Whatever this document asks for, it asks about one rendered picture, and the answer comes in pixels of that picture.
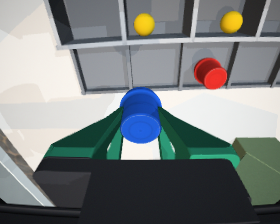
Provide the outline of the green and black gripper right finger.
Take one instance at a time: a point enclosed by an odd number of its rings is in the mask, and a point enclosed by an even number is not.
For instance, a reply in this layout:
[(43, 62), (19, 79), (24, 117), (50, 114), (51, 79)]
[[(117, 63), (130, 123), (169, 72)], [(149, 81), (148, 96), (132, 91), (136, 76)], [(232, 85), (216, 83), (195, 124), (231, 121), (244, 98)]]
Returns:
[(175, 154), (176, 159), (228, 159), (237, 168), (240, 158), (230, 143), (178, 119), (160, 106), (158, 113), (162, 126), (158, 136), (160, 160), (175, 159)]

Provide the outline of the red plug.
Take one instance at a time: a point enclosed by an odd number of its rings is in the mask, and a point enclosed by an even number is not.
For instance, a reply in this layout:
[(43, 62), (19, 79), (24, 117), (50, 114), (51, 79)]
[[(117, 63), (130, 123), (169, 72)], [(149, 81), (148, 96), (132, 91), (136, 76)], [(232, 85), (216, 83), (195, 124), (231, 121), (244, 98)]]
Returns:
[(214, 58), (203, 58), (194, 67), (195, 79), (207, 89), (222, 87), (227, 80), (227, 71)]

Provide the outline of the yellow ball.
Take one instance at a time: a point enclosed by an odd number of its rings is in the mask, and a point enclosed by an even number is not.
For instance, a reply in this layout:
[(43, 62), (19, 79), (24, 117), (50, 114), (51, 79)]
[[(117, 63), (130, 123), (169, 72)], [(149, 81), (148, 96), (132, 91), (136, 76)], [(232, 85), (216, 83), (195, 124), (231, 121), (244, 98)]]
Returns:
[(220, 28), (224, 33), (231, 34), (238, 31), (242, 25), (242, 15), (237, 11), (226, 13), (220, 21)]
[(150, 35), (155, 27), (154, 19), (147, 13), (138, 15), (134, 21), (134, 29), (141, 36)]

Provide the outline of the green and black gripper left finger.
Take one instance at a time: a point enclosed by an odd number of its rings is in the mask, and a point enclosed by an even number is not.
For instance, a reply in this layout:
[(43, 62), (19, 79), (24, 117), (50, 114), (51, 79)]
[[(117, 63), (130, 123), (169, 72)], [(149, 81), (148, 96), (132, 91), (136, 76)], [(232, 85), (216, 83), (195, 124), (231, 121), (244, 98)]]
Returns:
[(107, 117), (52, 143), (44, 157), (121, 160), (124, 137), (120, 132), (120, 125), (123, 109), (124, 107), (119, 107)]

